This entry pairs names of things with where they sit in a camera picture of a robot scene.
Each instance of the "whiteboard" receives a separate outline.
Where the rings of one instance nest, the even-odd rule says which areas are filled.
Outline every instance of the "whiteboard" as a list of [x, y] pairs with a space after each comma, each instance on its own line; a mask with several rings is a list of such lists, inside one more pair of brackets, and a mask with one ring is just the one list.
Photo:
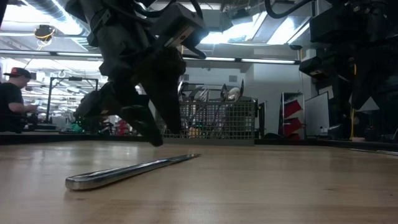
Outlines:
[[307, 136], [326, 136], [329, 125], [328, 92], [305, 101]]

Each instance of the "wire basket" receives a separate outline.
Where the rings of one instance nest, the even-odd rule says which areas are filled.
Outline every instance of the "wire basket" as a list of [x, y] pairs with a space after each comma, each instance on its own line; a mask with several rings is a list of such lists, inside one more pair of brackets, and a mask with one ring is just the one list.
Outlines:
[[172, 134], [157, 114], [165, 139], [250, 140], [254, 143], [253, 102], [181, 102], [182, 131]]

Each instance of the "silver bar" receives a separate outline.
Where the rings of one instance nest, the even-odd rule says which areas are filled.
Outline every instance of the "silver bar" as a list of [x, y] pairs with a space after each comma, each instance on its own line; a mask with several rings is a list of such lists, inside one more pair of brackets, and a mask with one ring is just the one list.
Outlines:
[[70, 190], [89, 190], [112, 184], [119, 180], [126, 179], [144, 172], [161, 167], [169, 166], [178, 162], [187, 161], [199, 157], [200, 154], [188, 154], [167, 159], [159, 159], [143, 164], [106, 169], [86, 174], [74, 175], [66, 178], [65, 186]]

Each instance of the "red panel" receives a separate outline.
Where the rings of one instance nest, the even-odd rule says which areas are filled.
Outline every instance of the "red panel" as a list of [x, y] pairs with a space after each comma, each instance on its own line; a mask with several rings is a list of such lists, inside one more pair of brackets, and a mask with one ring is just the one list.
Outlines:
[[285, 124], [285, 136], [290, 136], [293, 132], [302, 127], [298, 118], [286, 119], [285, 123], [289, 123]]
[[285, 118], [288, 118], [289, 116], [298, 112], [301, 109], [302, 108], [300, 106], [300, 103], [298, 103], [297, 100], [285, 104]]

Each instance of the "metal cage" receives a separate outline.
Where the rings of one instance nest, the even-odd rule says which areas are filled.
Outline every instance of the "metal cage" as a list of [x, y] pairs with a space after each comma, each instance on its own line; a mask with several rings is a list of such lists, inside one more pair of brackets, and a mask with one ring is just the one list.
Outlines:
[[165, 142], [254, 145], [253, 102], [180, 102], [180, 114], [180, 134], [172, 134], [156, 115]]

